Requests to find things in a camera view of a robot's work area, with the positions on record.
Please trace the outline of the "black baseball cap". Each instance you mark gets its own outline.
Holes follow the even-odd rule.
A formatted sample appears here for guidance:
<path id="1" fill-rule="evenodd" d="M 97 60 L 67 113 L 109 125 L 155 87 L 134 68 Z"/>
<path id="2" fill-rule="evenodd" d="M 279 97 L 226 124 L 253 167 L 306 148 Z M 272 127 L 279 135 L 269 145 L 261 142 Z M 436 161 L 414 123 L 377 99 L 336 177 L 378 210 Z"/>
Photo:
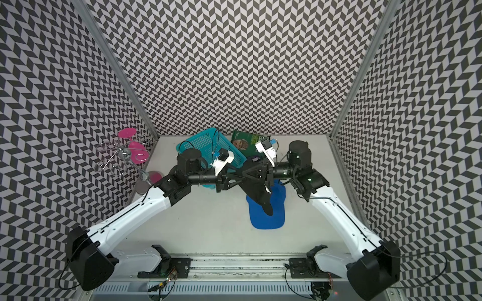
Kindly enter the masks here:
<path id="1" fill-rule="evenodd" d="M 247 160 L 258 161 L 261 160 L 260 157 L 249 157 Z M 249 181 L 244 179 L 239 186 L 242 190 L 253 199 L 257 204 L 262 206 L 263 211 L 271 216 L 273 215 L 273 209 L 270 203 L 271 192 L 264 184 L 255 183 L 253 181 Z"/>

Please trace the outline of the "blue baseball cap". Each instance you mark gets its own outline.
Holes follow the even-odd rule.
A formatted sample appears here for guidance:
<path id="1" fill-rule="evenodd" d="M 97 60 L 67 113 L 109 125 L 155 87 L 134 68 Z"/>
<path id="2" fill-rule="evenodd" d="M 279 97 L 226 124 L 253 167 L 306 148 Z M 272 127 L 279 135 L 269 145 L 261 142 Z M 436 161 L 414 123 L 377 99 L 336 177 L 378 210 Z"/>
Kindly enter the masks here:
<path id="1" fill-rule="evenodd" d="M 271 189 L 270 203 L 273 209 L 273 215 L 271 216 L 263 211 L 261 205 L 257 204 L 249 196 L 246 196 L 249 206 L 249 218 L 252 226 L 256 229 L 274 230 L 284 225 L 286 187 L 282 185 L 281 180 L 275 180 Z"/>

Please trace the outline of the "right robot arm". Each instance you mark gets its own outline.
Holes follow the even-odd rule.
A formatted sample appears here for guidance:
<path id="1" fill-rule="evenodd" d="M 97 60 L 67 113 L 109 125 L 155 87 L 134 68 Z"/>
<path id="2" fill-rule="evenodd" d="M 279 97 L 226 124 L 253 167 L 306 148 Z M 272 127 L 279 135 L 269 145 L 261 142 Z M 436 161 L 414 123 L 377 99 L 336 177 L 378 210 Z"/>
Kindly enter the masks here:
<path id="1" fill-rule="evenodd" d="M 312 153 L 307 142 L 289 144 L 287 160 L 278 162 L 270 139 L 257 142 L 263 158 L 248 158 L 241 172 L 241 188 L 267 216 L 274 214 L 272 188 L 278 179 L 287 179 L 297 195 L 312 204 L 341 236 L 347 254 L 328 247 L 316 249 L 311 256 L 316 268 L 347 279 L 352 289 L 364 300 L 372 300 L 400 277 L 400 249 L 384 242 L 368 229 L 337 197 L 328 180 L 313 168 Z"/>

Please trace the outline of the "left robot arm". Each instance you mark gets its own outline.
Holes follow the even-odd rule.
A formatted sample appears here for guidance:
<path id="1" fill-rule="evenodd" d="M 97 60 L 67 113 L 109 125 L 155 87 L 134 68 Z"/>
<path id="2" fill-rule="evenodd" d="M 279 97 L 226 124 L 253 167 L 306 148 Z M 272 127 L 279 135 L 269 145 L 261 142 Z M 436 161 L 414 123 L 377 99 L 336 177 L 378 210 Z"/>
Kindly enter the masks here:
<path id="1" fill-rule="evenodd" d="M 94 290 L 113 275 L 137 274 L 139 278 L 168 277 L 174 267 L 161 245 L 149 252 L 125 254 L 117 246 L 145 222 L 174 206 L 191 193 L 194 184 L 214 184 L 219 191 L 230 188 L 235 169 L 232 151 L 221 148 L 208 164 L 197 149 L 177 156 L 168 175 L 154 183 L 137 201 L 90 228 L 76 227 L 67 238 L 67 267 L 84 291 Z"/>

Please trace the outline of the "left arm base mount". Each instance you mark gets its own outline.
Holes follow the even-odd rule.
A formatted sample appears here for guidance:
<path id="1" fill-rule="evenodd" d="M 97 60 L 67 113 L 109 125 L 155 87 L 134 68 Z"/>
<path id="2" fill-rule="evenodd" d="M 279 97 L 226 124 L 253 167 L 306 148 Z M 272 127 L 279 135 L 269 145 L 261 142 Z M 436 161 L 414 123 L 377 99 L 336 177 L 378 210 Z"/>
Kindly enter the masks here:
<path id="1" fill-rule="evenodd" d="M 176 278 L 188 278 L 192 259 L 188 257 L 173 258 L 161 245 L 152 245 L 161 261 L 150 271 L 138 272 L 138 278 L 161 278 L 175 272 Z"/>

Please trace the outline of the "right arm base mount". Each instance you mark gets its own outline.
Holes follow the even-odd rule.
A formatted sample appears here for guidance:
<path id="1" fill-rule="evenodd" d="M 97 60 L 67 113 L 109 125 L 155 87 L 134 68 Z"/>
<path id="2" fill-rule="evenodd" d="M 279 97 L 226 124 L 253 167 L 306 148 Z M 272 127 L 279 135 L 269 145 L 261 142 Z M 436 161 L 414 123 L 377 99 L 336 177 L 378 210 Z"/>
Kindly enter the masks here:
<path id="1" fill-rule="evenodd" d="M 306 253 L 305 257 L 290 258 L 288 262 L 291 278 L 328 278 L 328 273 L 322 271 L 315 261 L 315 255 L 328 248 L 326 245 L 318 245 Z"/>

